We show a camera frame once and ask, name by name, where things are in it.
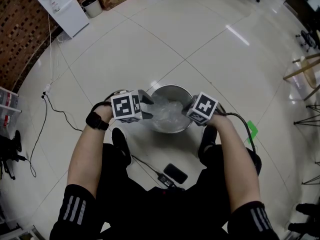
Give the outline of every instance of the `plug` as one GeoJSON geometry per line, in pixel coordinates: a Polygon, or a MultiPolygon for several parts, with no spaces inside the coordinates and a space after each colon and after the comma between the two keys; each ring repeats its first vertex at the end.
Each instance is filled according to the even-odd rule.
{"type": "Polygon", "coordinates": [[[50,89],[51,89],[51,84],[47,84],[45,89],[44,89],[44,92],[48,93],[50,91],[50,89]]]}

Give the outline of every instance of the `smartphone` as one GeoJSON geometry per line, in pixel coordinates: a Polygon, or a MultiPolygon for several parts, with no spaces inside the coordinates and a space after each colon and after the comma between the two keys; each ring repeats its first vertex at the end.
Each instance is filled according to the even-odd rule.
{"type": "Polygon", "coordinates": [[[172,163],[169,163],[163,170],[163,172],[179,184],[184,183],[188,178],[188,175],[186,175],[182,170],[175,167],[172,163]]]}

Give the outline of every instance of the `person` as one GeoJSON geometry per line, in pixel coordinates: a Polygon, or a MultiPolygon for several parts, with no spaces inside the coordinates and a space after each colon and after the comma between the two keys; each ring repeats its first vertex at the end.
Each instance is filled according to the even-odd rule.
{"type": "Polygon", "coordinates": [[[296,211],[310,216],[306,223],[290,223],[287,227],[289,231],[300,234],[308,234],[313,237],[320,237],[320,206],[313,203],[299,203],[295,207],[296,211]]]}
{"type": "MultiPolygon", "coordinates": [[[[105,123],[113,117],[110,105],[94,112],[105,123]]],[[[112,130],[113,145],[103,143],[104,136],[104,130],[85,126],[70,161],[51,240],[134,235],[279,239],[261,202],[261,160],[245,148],[227,117],[214,114],[207,123],[198,150],[206,169],[185,191],[158,187],[146,191],[128,177],[132,157],[123,132],[112,130]],[[215,144],[217,132],[221,145],[215,144]],[[101,232],[104,222],[110,228],[101,232]],[[228,233],[222,229],[226,222],[228,233]]]]}

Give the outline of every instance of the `sneaker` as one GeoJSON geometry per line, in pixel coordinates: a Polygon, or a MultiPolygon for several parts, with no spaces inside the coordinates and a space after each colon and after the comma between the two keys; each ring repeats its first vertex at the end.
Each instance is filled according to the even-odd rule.
{"type": "Polygon", "coordinates": [[[202,141],[198,150],[198,157],[200,157],[207,146],[216,145],[218,131],[214,126],[208,125],[204,128],[202,141]]]}
{"type": "Polygon", "coordinates": [[[113,145],[121,150],[126,158],[126,165],[129,166],[131,165],[133,159],[131,157],[131,153],[127,144],[127,138],[122,130],[119,128],[114,128],[112,130],[112,142],[113,145]]]}
{"type": "Polygon", "coordinates": [[[21,136],[20,136],[20,132],[18,130],[15,131],[15,135],[14,135],[12,141],[14,142],[15,149],[18,150],[19,152],[21,152],[22,151],[21,136]]]}

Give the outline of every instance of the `wooden chair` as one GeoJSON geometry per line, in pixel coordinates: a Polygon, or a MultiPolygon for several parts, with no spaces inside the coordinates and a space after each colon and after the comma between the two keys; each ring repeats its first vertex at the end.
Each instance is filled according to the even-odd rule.
{"type": "Polygon", "coordinates": [[[303,61],[301,61],[301,59],[297,59],[297,60],[292,61],[292,63],[296,63],[296,62],[300,62],[301,61],[302,68],[297,70],[296,72],[288,74],[287,76],[285,76],[283,78],[283,80],[287,80],[288,78],[296,76],[296,75],[298,75],[298,74],[300,74],[302,72],[304,73],[306,81],[308,82],[310,87],[314,89],[307,97],[304,98],[304,101],[309,99],[312,95],[314,95],[320,89],[320,84],[317,86],[317,80],[316,80],[315,72],[314,72],[314,70],[312,68],[315,65],[320,64],[320,58],[317,59],[316,61],[312,62],[312,63],[308,62],[308,59],[313,59],[313,58],[316,58],[316,57],[320,57],[320,53],[316,53],[316,54],[313,54],[313,55],[310,55],[310,56],[306,56],[303,61]]]}

